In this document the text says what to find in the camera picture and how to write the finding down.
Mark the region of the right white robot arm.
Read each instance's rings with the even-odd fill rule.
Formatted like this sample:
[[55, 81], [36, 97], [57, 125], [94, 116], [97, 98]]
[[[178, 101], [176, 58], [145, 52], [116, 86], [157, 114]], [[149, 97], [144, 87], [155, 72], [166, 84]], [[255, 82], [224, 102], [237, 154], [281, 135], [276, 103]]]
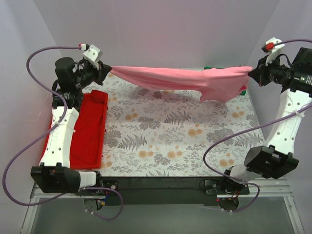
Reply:
[[289, 67], [280, 64], [279, 56], [269, 64], [262, 58], [248, 75], [260, 86], [280, 84], [280, 105], [277, 122], [264, 144], [252, 147], [243, 164], [225, 171], [220, 187], [227, 194], [241, 191], [244, 182], [260, 177], [278, 179], [298, 166], [298, 159], [293, 157], [294, 142], [303, 108], [312, 102], [312, 51], [301, 47]]

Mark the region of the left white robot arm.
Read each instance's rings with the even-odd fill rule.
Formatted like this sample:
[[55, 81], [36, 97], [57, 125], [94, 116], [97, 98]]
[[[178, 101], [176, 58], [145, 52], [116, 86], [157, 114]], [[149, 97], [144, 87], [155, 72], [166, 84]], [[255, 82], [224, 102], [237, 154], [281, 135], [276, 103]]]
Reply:
[[98, 179], [97, 171], [71, 169], [70, 148], [83, 100], [82, 90], [92, 82], [102, 85], [110, 71], [111, 67], [100, 59], [86, 56], [79, 62], [70, 57], [55, 62], [52, 131], [39, 166], [31, 169], [31, 177], [44, 193], [77, 193], [85, 187], [93, 195], [103, 191], [104, 184]]

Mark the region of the pink t shirt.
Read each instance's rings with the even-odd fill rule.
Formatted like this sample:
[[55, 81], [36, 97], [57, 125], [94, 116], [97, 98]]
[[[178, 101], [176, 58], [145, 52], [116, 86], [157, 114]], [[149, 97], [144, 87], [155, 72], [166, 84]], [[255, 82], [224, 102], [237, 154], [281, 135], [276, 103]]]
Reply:
[[113, 66], [115, 76], [146, 89], [194, 90], [201, 93], [199, 102], [227, 102], [248, 87], [248, 73], [253, 68], [238, 66], [202, 71], [172, 68]]

